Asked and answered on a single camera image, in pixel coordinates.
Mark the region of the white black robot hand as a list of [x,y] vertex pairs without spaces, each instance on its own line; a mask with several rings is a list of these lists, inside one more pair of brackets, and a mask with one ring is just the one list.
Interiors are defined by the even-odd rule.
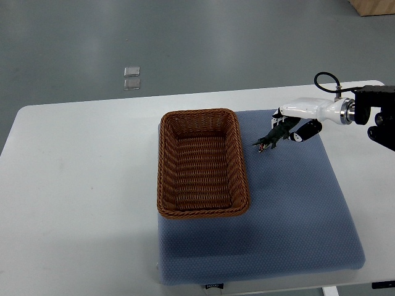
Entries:
[[334,101],[301,97],[282,105],[272,115],[272,128],[286,127],[286,137],[304,142],[322,130],[325,120],[339,125],[349,125],[355,119],[355,101],[341,98]]

